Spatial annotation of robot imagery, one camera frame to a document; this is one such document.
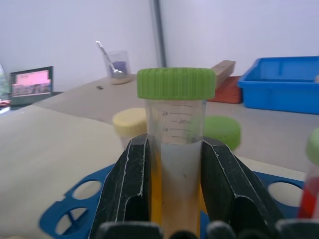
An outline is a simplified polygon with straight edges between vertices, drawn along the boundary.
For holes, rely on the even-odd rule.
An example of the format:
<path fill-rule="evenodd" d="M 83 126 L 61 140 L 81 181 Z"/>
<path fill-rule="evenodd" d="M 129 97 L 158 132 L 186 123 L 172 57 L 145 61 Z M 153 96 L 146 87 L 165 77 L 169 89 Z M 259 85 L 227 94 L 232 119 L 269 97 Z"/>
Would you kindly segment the yellow-capped test tube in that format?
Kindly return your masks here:
<path fill-rule="evenodd" d="M 132 138 L 147 133 L 146 110 L 131 108 L 120 111 L 113 116 L 112 124 L 125 150 Z"/>

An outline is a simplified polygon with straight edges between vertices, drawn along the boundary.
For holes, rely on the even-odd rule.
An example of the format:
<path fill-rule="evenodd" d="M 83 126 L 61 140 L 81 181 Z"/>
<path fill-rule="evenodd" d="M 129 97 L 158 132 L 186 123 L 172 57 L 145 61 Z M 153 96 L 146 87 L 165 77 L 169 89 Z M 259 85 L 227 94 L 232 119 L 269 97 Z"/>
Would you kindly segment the clear glass beaker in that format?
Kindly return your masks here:
<path fill-rule="evenodd" d="M 110 77 L 122 79 L 130 75 L 130 64 L 126 50 L 107 52 L 107 55 L 108 57 L 104 56 L 104 61 Z"/>

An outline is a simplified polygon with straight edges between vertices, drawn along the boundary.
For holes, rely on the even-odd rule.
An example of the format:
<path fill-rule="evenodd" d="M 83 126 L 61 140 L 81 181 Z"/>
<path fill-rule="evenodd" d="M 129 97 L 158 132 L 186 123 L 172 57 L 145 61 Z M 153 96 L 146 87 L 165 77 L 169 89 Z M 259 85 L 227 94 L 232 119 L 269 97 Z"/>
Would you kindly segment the green-capped tube with white liquid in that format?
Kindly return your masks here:
<path fill-rule="evenodd" d="M 179 231 L 199 235 L 200 168 L 206 102 L 215 95 L 208 68 L 148 68 L 137 72 L 145 100 L 151 154 L 151 220 L 164 239 Z"/>

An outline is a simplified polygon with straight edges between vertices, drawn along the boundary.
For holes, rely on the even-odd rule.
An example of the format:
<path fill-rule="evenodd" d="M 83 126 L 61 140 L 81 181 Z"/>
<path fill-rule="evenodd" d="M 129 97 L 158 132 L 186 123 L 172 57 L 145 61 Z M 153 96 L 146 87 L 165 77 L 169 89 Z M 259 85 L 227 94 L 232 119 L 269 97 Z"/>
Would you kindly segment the blue test tube rack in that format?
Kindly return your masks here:
<path fill-rule="evenodd" d="M 86 239 L 93 221 L 93 210 L 97 208 L 102 186 L 111 172 L 113 164 L 98 170 L 79 181 L 64 194 L 64 199 L 57 201 L 48 208 L 39 220 L 39 227 L 43 232 L 54 239 Z M 305 174 L 296 170 L 282 168 L 276 165 L 271 166 L 270 172 L 263 172 L 260 168 L 251 170 L 262 181 L 265 187 L 275 183 L 285 183 L 303 189 Z M 84 183 L 96 181 L 99 183 L 97 192 L 85 199 L 76 199 L 73 196 L 78 187 Z M 69 226 L 61 233 L 56 232 L 58 222 L 67 216 Z"/>

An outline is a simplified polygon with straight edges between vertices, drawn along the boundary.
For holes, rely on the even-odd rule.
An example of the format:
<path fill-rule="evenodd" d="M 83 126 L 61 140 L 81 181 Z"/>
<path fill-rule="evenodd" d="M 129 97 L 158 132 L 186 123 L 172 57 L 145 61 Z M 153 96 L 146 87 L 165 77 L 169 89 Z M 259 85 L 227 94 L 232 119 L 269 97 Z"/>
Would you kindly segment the wooden block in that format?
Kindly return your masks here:
<path fill-rule="evenodd" d="M 223 60 L 211 68 L 216 76 L 216 89 L 233 74 L 235 64 L 235 61 Z"/>

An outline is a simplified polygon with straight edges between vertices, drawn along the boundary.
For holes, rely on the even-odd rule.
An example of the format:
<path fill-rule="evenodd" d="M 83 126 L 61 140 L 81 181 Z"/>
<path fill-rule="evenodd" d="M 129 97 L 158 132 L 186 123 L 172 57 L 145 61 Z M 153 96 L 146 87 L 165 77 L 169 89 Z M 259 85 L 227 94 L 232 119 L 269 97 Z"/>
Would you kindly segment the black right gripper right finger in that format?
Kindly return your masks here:
<path fill-rule="evenodd" d="M 279 239 L 275 223 L 284 215 L 264 184 L 226 144 L 209 137 L 202 143 L 201 187 L 210 221 L 228 223 L 236 235 L 254 230 Z"/>

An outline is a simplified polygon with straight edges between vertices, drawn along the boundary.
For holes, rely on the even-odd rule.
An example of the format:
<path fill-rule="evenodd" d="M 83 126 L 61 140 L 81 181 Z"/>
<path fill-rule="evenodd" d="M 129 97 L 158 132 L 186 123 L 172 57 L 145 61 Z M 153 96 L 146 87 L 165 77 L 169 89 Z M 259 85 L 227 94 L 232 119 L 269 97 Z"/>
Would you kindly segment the grey vertical pole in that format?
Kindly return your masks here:
<path fill-rule="evenodd" d="M 160 0 L 150 0 L 151 16 L 152 16 L 152 26 L 155 39 L 155 48 L 157 53 L 157 62 L 159 67 L 166 67 L 166 55 L 165 55 L 165 45 L 164 36 L 162 29 L 161 20 L 161 10 L 160 10 Z"/>

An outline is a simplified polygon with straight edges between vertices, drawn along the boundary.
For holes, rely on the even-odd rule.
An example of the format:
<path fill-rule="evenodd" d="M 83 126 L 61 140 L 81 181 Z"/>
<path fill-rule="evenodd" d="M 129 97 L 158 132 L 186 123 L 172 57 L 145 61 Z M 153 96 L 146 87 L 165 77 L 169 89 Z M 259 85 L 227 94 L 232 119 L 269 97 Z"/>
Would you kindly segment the laptop with pink screen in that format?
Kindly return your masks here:
<path fill-rule="evenodd" d="M 42 67 L 10 74 L 10 109 L 18 110 L 56 96 L 53 89 L 53 67 Z"/>

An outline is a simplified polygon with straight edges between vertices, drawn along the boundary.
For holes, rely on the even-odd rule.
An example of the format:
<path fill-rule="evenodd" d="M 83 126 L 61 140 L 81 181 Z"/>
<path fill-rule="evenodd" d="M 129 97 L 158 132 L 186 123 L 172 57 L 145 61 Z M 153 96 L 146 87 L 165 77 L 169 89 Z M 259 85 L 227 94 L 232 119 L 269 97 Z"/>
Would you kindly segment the red brick block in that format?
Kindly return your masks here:
<path fill-rule="evenodd" d="M 238 87 L 240 76 L 228 77 L 215 92 L 215 97 L 209 99 L 209 102 L 219 102 L 227 104 L 241 104 L 242 103 L 242 89 Z"/>

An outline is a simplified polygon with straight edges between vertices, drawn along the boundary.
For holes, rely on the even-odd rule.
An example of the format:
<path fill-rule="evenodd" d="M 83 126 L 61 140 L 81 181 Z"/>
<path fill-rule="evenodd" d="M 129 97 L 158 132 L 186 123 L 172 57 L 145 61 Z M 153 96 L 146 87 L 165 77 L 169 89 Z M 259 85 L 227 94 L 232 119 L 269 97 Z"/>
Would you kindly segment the metal spoon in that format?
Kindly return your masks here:
<path fill-rule="evenodd" d="M 109 70 L 112 78 L 125 78 L 127 76 L 127 67 L 125 61 L 115 60 L 113 61 L 108 53 L 105 51 L 100 41 L 95 41 L 98 48 L 101 50 L 107 69 Z"/>

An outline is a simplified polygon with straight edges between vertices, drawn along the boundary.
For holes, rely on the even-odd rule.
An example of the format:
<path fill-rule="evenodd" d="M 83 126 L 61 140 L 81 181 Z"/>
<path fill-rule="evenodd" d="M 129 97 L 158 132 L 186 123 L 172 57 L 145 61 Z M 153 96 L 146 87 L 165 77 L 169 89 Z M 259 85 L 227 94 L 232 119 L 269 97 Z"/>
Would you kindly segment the blue plastic bin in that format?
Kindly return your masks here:
<path fill-rule="evenodd" d="M 319 56 L 259 58 L 238 87 L 247 108 L 319 115 Z"/>

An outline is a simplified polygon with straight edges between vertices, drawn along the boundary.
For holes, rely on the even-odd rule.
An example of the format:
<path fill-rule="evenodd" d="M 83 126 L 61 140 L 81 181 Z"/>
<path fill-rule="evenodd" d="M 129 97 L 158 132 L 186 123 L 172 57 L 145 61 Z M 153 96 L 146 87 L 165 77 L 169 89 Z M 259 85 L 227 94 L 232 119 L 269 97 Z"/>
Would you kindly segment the round wooden coaster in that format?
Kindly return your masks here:
<path fill-rule="evenodd" d="M 128 75 L 125 78 L 111 78 L 112 85 L 122 85 L 128 82 L 134 81 L 136 79 L 136 75 Z"/>

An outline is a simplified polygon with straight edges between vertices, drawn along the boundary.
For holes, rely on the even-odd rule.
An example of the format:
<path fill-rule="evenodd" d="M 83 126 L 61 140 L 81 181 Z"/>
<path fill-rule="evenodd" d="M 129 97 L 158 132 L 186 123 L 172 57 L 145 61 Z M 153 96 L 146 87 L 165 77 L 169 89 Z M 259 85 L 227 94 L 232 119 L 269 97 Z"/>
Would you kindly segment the green-capped tube with red liquid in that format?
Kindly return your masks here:
<path fill-rule="evenodd" d="M 311 164 L 304 182 L 298 217 L 319 219 L 319 128 L 308 137 L 306 155 Z"/>

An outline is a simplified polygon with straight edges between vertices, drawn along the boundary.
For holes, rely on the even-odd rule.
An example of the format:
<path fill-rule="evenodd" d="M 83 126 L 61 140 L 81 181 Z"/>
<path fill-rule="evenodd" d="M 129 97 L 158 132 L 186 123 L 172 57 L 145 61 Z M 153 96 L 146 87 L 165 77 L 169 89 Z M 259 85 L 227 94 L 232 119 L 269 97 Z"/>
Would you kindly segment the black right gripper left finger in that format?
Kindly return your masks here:
<path fill-rule="evenodd" d="M 105 179 L 89 239 L 106 222 L 151 220 L 151 156 L 148 135 L 134 137 Z"/>

